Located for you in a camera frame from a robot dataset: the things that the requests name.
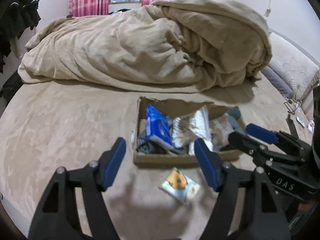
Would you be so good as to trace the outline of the white green tissue pack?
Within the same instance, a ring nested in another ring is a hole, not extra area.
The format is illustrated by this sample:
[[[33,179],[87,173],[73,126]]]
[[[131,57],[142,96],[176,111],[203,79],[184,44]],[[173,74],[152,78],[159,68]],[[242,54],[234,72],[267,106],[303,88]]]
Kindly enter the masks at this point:
[[[185,205],[189,205],[194,200],[200,188],[198,183],[175,167],[159,185],[160,190]]]

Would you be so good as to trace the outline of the black hanging clothes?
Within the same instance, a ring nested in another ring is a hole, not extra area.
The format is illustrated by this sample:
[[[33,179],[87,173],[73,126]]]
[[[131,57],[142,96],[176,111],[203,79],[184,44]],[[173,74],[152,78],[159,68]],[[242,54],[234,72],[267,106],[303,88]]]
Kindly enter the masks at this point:
[[[1,73],[4,59],[13,53],[18,59],[22,52],[18,39],[26,29],[33,30],[41,18],[38,13],[40,0],[5,0],[1,10]]]

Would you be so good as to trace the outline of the white floral pillow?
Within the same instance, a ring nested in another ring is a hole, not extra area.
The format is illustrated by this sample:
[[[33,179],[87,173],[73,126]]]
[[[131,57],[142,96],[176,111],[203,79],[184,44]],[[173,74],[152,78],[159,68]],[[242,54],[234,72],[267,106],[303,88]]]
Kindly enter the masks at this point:
[[[276,33],[270,33],[272,59],[268,66],[293,90],[293,98],[303,100],[319,81],[319,66]]]

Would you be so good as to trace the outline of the clear bag with snacks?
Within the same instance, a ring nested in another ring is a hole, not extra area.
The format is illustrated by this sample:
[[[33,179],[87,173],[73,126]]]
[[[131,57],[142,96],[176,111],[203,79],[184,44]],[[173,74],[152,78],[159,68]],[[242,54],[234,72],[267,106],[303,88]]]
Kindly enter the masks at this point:
[[[209,129],[212,137],[213,149],[219,151],[229,144],[228,137],[234,132],[229,122],[229,116],[222,115],[216,119],[210,120]]]

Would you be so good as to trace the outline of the beige bed sheet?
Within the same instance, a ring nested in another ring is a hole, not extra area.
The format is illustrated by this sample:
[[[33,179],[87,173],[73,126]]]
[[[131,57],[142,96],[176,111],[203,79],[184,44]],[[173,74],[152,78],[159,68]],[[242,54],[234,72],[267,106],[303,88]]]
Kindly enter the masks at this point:
[[[199,238],[215,203],[212,192],[201,189],[193,204],[180,204],[158,188],[165,171],[133,163],[140,97],[78,81],[23,85],[15,94],[1,116],[1,193],[24,234],[58,167],[81,168],[123,137],[127,151],[104,194],[121,239]]]

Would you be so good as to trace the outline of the grey cloth right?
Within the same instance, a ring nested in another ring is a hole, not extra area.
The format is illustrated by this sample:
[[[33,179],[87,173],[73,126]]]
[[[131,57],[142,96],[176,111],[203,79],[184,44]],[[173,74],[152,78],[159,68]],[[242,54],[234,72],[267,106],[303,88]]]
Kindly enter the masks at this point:
[[[231,124],[234,131],[246,135],[245,130],[238,123],[238,120],[241,118],[241,112],[238,106],[229,109],[225,115],[227,116],[228,122]]]

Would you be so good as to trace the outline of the grey pillow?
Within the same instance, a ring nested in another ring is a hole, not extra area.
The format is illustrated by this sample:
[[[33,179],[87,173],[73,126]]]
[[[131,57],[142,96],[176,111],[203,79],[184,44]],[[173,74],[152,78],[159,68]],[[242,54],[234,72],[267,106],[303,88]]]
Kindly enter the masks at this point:
[[[268,81],[270,81],[270,83],[284,98],[293,98],[293,90],[272,68],[267,66],[261,70],[261,73],[268,79]]]

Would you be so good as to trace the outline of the clear silver plastic bag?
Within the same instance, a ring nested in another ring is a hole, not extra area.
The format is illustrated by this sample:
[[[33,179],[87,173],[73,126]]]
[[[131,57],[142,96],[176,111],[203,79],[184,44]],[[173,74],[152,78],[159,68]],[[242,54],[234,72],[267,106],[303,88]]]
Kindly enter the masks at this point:
[[[213,150],[207,106],[202,106],[193,113],[177,117],[172,122],[171,140],[175,148],[189,146],[199,138],[204,140],[210,150]]]

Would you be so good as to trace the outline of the brown cardboard box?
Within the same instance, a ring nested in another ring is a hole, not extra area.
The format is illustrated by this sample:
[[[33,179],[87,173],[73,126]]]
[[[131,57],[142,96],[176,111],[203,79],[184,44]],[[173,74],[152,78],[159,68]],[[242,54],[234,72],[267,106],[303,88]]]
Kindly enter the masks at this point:
[[[188,154],[188,148],[185,148],[183,152],[180,154],[176,154],[170,151],[168,151],[167,154],[145,154],[142,152],[137,152],[137,138],[140,135],[140,133],[142,133],[145,130],[145,110],[149,104],[152,104],[154,107],[156,107],[157,110],[161,112],[164,116],[169,116],[172,119],[193,113],[194,111],[200,109],[202,106],[207,106],[209,120],[213,120],[222,116],[229,109],[232,108],[228,106],[217,105],[210,101],[193,102],[183,101],[180,99],[157,100],[146,97],[140,97],[138,99],[137,128],[133,146],[133,162],[137,166],[144,167],[197,166],[196,157]],[[245,123],[243,121],[242,115],[241,118],[238,120],[238,123],[243,129],[245,129]]]

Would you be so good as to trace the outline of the blue tissue pack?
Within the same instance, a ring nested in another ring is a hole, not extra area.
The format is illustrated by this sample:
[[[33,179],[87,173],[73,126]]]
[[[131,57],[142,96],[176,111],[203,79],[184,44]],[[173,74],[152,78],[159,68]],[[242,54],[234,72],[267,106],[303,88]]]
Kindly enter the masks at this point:
[[[152,104],[147,106],[145,113],[145,138],[156,143],[165,150],[172,150],[174,146],[172,144],[169,124],[166,117]]]

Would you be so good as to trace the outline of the beige crumpled duvet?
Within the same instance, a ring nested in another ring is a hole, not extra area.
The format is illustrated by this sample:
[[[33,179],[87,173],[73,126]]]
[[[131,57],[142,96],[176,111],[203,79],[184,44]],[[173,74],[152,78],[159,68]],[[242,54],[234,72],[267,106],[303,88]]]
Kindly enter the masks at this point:
[[[61,18],[26,44],[25,83],[77,80],[199,93],[256,78],[272,58],[264,18],[231,0],[156,0],[106,16]]]

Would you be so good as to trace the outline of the grey socks left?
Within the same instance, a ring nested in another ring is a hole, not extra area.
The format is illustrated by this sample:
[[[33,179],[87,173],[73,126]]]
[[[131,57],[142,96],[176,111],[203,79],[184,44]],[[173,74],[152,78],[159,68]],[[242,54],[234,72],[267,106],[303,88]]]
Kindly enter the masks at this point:
[[[137,152],[145,154],[167,154],[168,151],[153,141],[149,141],[146,138],[146,131],[140,133],[137,138]]]

